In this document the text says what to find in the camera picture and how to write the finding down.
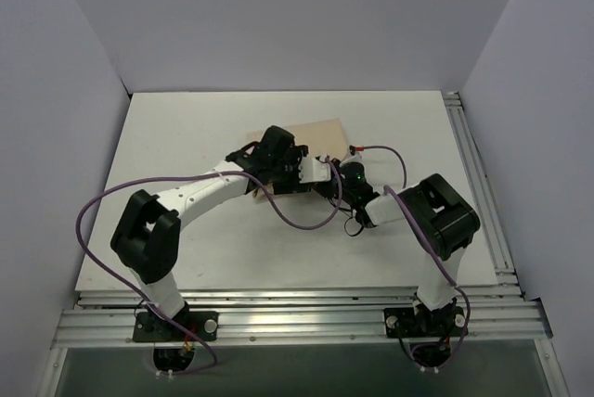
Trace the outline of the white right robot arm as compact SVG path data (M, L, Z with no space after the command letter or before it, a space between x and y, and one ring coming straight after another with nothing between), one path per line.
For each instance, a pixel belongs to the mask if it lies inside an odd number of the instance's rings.
M314 190L333 203L344 202L365 229L407 222L426 252L416 292L420 305L412 312L412 323L426 335L441 328L446 322L443 309L455 298L461 259L481 226L464 197L440 173L399 192L385 187L380 193L368 183L363 164L356 161L340 166L337 174L315 184Z

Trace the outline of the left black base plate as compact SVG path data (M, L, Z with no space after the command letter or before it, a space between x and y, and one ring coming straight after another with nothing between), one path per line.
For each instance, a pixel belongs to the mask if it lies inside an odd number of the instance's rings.
M204 341L217 339L219 313L214 311L187 311L175 321ZM190 336L170 322L150 311L136 315L132 341L136 343L164 343L190 341Z

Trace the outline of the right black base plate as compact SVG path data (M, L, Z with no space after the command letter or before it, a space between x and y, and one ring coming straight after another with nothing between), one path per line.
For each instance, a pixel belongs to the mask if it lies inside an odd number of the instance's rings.
M419 304L385 308L382 313L388 338L447 339L468 334L464 311L455 303L434 311Z

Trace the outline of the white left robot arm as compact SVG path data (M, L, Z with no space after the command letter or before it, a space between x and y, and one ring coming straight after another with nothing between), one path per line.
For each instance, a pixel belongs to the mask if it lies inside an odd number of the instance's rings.
M159 310L153 327L164 339L180 339L187 329L186 302L173 274L185 227L260 185L298 185L299 166L308 153L308 146L297 145L293 134L273 125L261 140L229 153L207 179L156 194L141 189L128 199L110 247Z

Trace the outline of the aluminium rail frame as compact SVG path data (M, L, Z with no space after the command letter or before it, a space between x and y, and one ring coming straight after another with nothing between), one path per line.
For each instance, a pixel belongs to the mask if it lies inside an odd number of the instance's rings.
M168 92L136 93L126 115L108 182L144 173L187 173L205 167L222 149L268 124L340 119L353 140L397 147L414 180L429 169L449 175L479 213L481 234L462 265L471 306L469 340L551 335L538 301L519 285L459 97L438 91ZM218 148L196 141L219 136ZM266 281L238 263L182 257L176 277L194 310L218 313L216 345L383 343L383 312L412 302L421 257L382 250L336 260L342 243L335 225L324 230L326 252L277 262L280 278Z

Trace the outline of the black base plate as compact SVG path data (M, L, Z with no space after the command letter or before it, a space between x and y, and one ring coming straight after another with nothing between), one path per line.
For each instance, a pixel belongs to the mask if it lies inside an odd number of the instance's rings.
M217 339L219 313L214 311L187 311L175 321L204 341ZM150 311L136 315L132 341L136 343L164 343L190 341L190 336L170 322Z
M382 313L388 338L447 339L468 334L464 311L455 303L434 311L419 304L385 308Z

